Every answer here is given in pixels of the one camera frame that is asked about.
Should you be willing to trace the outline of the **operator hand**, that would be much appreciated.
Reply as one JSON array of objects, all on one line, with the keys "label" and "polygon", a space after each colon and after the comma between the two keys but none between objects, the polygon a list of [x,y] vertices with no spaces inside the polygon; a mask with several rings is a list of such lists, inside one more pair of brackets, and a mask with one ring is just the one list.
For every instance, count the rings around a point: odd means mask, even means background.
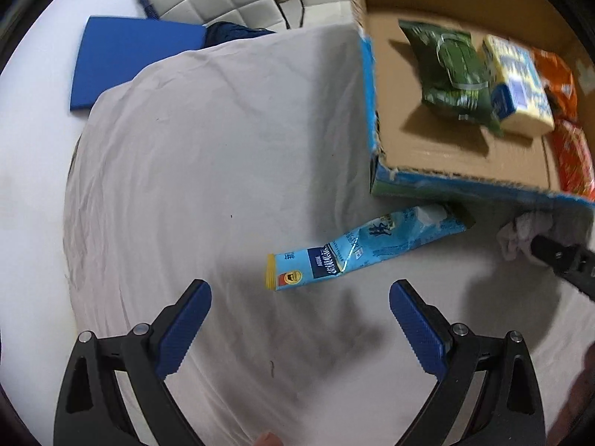
[{"label": "operator hand", "polygon": [[262,433],[253,446],[283,446],[282,439],[270,431]]}]

